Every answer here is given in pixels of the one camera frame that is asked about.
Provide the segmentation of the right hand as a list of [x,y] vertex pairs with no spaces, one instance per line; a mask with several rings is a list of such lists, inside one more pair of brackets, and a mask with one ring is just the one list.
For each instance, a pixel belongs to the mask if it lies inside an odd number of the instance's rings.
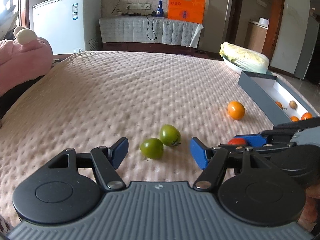
[[319,211],[319,184],[308,187],[305,191],[306,202],[298,224],[309,232],[315,227]]

